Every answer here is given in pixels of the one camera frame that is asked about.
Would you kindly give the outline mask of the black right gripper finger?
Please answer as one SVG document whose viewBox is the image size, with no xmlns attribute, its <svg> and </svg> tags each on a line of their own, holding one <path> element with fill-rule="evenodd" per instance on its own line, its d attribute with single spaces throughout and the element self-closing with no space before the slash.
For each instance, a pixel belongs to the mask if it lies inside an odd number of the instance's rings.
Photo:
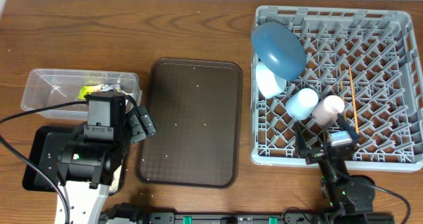
<svg viewBox="0 0 423 224">
<path fill-rule="evenodd" d="M 341 131 L 346 131 L 348 135 L 351 137 L 352 141 L 357 141 L 360 137 L 359 134 L 356 132 L 356 130 L 351 127 L 344 119 L 343 115 L 338 113 L 337 114 L 337 120 L 336 120 L 338 126 L 340 127 Z"/>
<path fill-rule="evenodd" d="M 303 134 L 301 132 L 301 127 L 299 122 L 295 123 L 295 149 L 296 151 L 307 151 L 309 147 L 307 146 Z"/>
</svg>

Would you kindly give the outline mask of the wooden chopstick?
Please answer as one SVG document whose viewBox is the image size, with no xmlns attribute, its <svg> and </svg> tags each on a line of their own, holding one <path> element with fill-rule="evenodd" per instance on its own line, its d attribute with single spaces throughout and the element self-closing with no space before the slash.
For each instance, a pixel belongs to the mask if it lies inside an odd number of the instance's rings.
<svg viewBox="0 0 423 224">
<path fill-rule="evenodd" d="M 351 97 L 352 97 L 352 106 L 353 106 L 353 113 L 354 113 L 354 124 L 355 124 L 355 131 L 359 135 L 359 127 L 358 127 L 358 116 L 357 116 L 357 108 L 356 108 L 356 97 L 355 97 L 355 90 L 354 90 L 354 82 L 352 77 L 352 69 L 351 67 L 348 68 L 349 78 L 350 78 L 350 88 L 351 88 Z"/>
<path fill-rule="evenodd" d="M 342 92 L 344 90 L 344 85 L 343 85 L 342 66 L 341 65 L 339 65 L 338 70 L 339 70 L 339 75 L 341 76 L 341 80 L 340 80 L 340 92 Z M 345 97 L 344 97 L 344 95 L 342 95 L 342 101 L 343 101 L 343 103 L 345 105 Z M 344 116 L 344 119 L 346 120 L 347 117 L 346 117 L 346 113 L 345 112 L 343 112 L 343 116 Z"/>
</svg>

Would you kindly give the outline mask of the light blue plastic cup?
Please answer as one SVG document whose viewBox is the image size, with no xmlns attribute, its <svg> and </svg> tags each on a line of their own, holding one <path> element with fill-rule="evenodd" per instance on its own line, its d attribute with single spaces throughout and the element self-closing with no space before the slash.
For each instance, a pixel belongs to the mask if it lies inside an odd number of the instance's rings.
<svg viewBox="0 0 423 224">
<path fill-rule="evenodd" d="M 301 89 L 286 102 L 288 115 L 296 120 L 305 120 L 319 101 L 318 94 L 309 88 Z"/>
</svg>

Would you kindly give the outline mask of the pink plastic cup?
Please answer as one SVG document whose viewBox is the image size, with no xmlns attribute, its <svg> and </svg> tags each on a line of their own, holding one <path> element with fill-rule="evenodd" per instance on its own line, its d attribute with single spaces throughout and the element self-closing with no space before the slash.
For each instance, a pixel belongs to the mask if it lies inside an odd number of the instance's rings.
<svg viewBox="0 0 423 224">
<path fill-rule="evenodd" d="M 344 111 L 344 101 L 336 95 L 330 95 L 322 99 L 314 110 L 312 117 L 318 125 L 325 126 L 337 119 L 338 114 Z"/>
</svg>

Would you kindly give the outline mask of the yellow foil snack wrapper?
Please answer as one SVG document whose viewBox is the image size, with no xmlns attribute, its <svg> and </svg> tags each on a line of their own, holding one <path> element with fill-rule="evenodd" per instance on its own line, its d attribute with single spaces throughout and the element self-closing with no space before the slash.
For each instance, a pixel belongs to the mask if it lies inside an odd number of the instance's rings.
<svg viewBox="0 0 423 224">
<path fill-rule="evenodd" d="M 83 85 L 77 95 L 79 100 L 84 100 L 87 94 L 100 91 L 114 91 L 122 92 L 121 86 L 119 84 L 99 84 L 99 85 Z"/>
</svg>

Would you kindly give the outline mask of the light blue bowl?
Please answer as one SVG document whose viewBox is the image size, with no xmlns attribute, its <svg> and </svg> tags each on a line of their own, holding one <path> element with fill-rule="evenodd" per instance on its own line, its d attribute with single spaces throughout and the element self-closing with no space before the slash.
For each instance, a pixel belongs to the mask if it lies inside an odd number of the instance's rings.
<svg viewBox="0 0 423 224">
<path fill-rule="evenodd" d="M 271 72 L 261 61 L 256 64 L 256 82 L 265 98 L 282 94 L 286 88 L 286 80 Z"/>
</svg>

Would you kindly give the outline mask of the dark blue plate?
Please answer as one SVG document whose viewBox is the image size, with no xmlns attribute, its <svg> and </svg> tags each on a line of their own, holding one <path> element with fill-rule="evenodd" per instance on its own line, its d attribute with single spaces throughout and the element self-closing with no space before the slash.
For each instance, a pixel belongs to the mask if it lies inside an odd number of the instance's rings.
<svg viewBox="0 0 423 224">
<path fill-rule="evenodd" d="M 293 81 L 305 69 L 305 49 L 284 25 L 265 22 L 252 30 L 250 38 L 258 58 L 278 77 Z"/>
</svg>

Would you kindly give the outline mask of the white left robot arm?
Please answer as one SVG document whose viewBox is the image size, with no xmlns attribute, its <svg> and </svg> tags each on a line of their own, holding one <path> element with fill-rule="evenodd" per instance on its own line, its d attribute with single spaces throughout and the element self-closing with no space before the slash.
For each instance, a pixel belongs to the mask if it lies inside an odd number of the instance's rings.
<svg viewBox="0 0 423 224">
<path fill-rule="evenodd" d="M 146 108 L 128 94 L 94 92 L 85 99 L 87 123 L 58 155 L 56 223 L 97 223 L 130 145 L 156 132 Z"/>
</svg>

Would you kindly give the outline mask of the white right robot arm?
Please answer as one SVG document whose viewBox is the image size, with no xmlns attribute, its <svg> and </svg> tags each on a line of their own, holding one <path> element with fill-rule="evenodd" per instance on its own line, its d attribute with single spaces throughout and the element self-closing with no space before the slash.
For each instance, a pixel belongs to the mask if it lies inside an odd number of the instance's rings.
<svg viewBox="0 0 423 224">
<path fill-rule="evenodd" d="M 318 217 L 312 218 L 312 222 L 367 223 L 366 215 L 373 212 L 375 198 L 375 191 L 368 185 L 374 181 L 367 176 L 348 173 L 344 160 L 354 153 L 359 135 L 343 115 L 338 114 L 336 122 L 340 131 L 330 134 L 329 140 L 319 147 L 308 147 L 299 122 L 295 123 L 295 153 L 304 158 L 307 165 L 319 165 L 323 195 L 331 204 Z"/>
</svg>

